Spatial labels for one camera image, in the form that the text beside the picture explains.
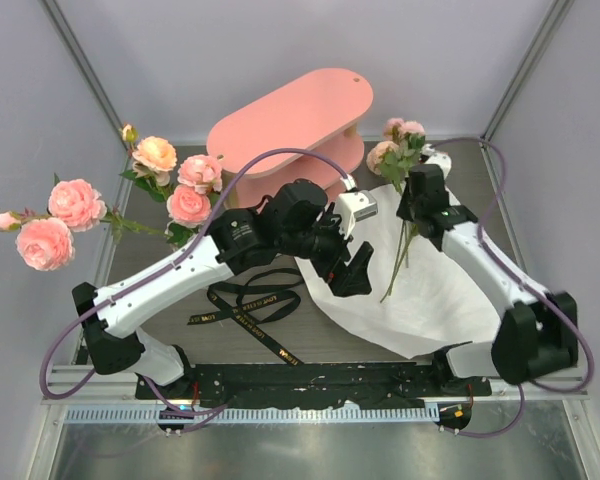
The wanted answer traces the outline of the large pink rose stem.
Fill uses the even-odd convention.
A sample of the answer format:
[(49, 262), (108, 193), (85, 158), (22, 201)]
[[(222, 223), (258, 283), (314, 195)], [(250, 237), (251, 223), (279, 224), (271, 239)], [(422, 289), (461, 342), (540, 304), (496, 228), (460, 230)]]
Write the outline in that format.
[(74, 236), (101, 225), (109, 228), (115, 242), (125, 233), (167, 237), (156, 228), (127, 219), (82, 178), (56, 179), (43, 213), (29, 208), (0, 212), (0, 232), (16, 235), (17, 253), (36, 271), (55, 271), (67, 266), (75, 257)]

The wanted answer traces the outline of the small peach carnation stem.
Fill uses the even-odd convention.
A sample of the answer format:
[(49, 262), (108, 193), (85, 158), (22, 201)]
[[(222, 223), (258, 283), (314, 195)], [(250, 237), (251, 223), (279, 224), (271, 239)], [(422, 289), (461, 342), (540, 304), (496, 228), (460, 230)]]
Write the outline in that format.
[(383, 137), (384, 140), (367, 154), (366, 165), (402, 194), (409, 169), (420, 161), (426, 132), (417, 121), (390, 118), (385, 124)]

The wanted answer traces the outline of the black ribbon gold lettering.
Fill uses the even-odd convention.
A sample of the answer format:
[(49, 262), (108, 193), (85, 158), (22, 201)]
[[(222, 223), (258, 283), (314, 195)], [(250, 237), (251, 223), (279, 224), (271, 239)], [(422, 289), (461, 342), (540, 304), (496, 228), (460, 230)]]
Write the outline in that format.
[[(290, 283), (255, 285), (256, 281), (272, 275), (295, 277)], [(244, 284), (217, 282), (206, 290), (207, 300), (215, 311), (192, 315), (188, 326), (209, 325), (231, 319), (277, 358), (291, 366), (303, 362), (280, 342), (267, 334), (263, 324), (282, 320), (294, 313), (301, 304), (295, 288), (304, 280), (297, 268), (277, 268), (254, 275)]]

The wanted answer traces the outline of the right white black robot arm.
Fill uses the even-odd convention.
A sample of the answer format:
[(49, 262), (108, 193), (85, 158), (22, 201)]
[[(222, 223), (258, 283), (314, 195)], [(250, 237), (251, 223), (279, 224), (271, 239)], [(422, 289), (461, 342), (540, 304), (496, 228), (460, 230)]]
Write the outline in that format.
[(502, 380), (520, 385), (576, 366), (575, 299), (550, 292), (488, 245), (478, 218), (451, 203), (442, 169), (446, 159), (431, 145), (424, 147), (408, 171), (397, 216), (459, 265), (494, 307), (500, 323), (489, 355)]

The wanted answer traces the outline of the pink double rose stem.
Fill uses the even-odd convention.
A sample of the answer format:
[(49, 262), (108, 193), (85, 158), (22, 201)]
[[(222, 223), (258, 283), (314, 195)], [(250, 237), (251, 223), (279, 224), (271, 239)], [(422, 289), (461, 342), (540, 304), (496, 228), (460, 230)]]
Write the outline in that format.
[(174, 248), (185, 245), (209, 218), (222, 191), (221, 161), (209, 155), (194, 155), (178, 169), (177, 185), (166, 202), (170, 221), (165, 233)]

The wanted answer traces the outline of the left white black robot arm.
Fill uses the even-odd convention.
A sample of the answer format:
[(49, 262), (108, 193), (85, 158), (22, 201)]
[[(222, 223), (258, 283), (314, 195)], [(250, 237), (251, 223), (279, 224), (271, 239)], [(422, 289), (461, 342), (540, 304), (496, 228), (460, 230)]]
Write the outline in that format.
[(377, 211), (367, 191), (352, 189), (329, 202), (318, 185), (300, 179), (255, 207), (222, 212), (186, 246), (117, 284), (76, 287), (74, 301), (83, 310), (95, 372), (133, 372), (149, 377), (170, 398), (185, 397), (193, 385), (187, 359), (142, 325), (184, 297), (279, 255), (309, 261), (337, 297), (369, 294), (373, 248), (364, 242), (351, 254), (348, 245), (356, 223)]

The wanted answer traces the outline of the white wrapping paper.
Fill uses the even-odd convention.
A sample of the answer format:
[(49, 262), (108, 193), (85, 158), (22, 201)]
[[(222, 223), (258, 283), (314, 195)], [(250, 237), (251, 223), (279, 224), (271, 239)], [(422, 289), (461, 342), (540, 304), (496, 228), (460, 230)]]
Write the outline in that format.
[(399, 195), (390, 185), (371, 191), (378, 214), (357, 224), (350, 244), (356, 252), (364, 241), (374, 248), (368, 276), (372, 292), (336, 297), (307, 260), (298, 267), (318, 308), (349, 333), (405, 358), (472, 341), (491, 342), (499, 315), (469, 275), (431, 243), (415, 238), (408, 265), (391, 282), (401, 222)]

